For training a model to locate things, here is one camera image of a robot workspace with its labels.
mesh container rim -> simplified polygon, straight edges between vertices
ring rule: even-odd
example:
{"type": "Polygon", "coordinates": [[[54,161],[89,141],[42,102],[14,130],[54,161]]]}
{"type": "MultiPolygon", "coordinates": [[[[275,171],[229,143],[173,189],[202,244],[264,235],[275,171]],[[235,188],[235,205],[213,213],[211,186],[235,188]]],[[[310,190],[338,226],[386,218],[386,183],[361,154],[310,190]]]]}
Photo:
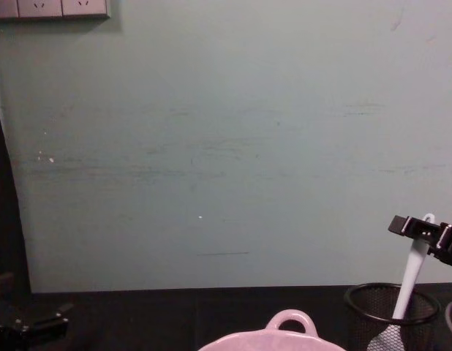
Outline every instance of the mesh container rim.
{"type": "Polygon", "coordinates": [[[416,294],[416,295],[421,296],[422,298],[426,299],[432,305],[432,308],[434,310],[431,314],[425,316],[424,318],[416,318],[416,319],[411,319],[411,320],[395,320],[393,318],[382,318],[382,317],[374,316],[372,314],[367,313],[359,306],[356,306],[356,304],[352,300],[353,293],[358,292],[359,290],[368,289],[368,288],[381,288],[381,287],[400,289],[401,285],[400,284],[392,284],[392,283],[367,283],[367,284],[356,285],[356,286],[348,289],[347,292],[344,294],[344,303],[350,309],[352,309],[354,312],[361,315],[362,317],[365,317],[366,319],[371,320],[372,322],[378,322],[378,323],[383,323],[383,324],[412,326],[412,325],[427,324],[429,322],[432,322],[433,320],[436,320],[437,317],[439,317],[439,312],[440,312],[439,301],[430,295],[427,295],[423,292],[418,291],[417,289],[413,289],[413,294],[416,294]]]}

white spoon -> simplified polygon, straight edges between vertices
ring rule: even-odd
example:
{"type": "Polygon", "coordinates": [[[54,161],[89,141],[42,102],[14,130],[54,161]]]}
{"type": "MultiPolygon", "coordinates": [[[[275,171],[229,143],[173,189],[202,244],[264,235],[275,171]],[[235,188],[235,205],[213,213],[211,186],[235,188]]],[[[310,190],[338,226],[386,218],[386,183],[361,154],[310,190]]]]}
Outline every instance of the white spoon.
{"type": "MultiPolygon", "coordinates": [[[[423,217],[425,222],[434,223],[434,214],[427,214],[423,217]]],[[[408,254],[407,267],[403,275],[402,287],[400,288],[399,297],[396,300],[395,310],[393,311],[392,319],[402,320],[404,313],[407,311],[408,303],[410,302],[411,292],[418,279],[421,266],[424,258],[429,251],[429,245],[421,239],[413,240],[410,253],[408,254]]],[[[382,333],[374,337],[367,351],[391,351],[404,350],[403,341],[400,337],[400,326],[389,325],[382,333]]]]}

black mesh pen holder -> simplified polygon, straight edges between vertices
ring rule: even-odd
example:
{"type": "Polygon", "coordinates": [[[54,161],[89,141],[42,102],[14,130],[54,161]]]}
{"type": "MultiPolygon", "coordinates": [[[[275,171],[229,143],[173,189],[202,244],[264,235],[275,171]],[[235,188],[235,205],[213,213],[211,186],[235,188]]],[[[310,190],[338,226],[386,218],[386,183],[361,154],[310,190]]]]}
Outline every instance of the black mesh pen holder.
{"type": "Polygon", "coordinates": [[[432,350],[439,302],[414,289],[404,319],[393,320],[399,291],[397,284],[371,283],[351,287],[344,294],[349,317],[348,351],[386,351],[383,343],[393,351],[432,350]]]}

pink bowl handle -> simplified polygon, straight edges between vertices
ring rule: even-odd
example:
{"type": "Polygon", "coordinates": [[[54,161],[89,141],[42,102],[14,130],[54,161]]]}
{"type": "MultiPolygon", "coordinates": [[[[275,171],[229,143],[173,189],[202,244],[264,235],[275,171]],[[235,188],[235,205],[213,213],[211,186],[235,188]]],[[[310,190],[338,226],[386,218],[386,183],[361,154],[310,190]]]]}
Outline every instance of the pink bowl handle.
{"type": "Polygon", "coordinates": [[[306,334],[314,336],[316,338],[319,337],[317,335],[317,329],[315,329],[315,325],[314,322],[312,322],[311,317],[297,309],[287,309],[276,314],[275,317],[273,317],[271,321],[268,322],[265,329],[279,329],[279,326],[287,320],[295,320],[296,322],[300,322],[300,324],[305,327],[306,334]]]}

pink bowl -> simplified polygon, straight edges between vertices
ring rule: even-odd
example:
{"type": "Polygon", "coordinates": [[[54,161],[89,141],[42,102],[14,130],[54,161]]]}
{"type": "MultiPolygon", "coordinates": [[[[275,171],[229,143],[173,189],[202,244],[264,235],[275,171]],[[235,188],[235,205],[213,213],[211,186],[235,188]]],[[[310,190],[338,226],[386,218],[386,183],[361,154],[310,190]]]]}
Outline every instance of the pink bowl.
{"type": "Polygon", "coordinates": [[[288,309],[278,313],[260,331],[248,331],[225,336],[206,345],[200,351],[344,351],[317,335],[315,325],[304,312],[288,309]],[[286,320],[296,320],[306,333],[281,331],[279,326],[286,320]]]}

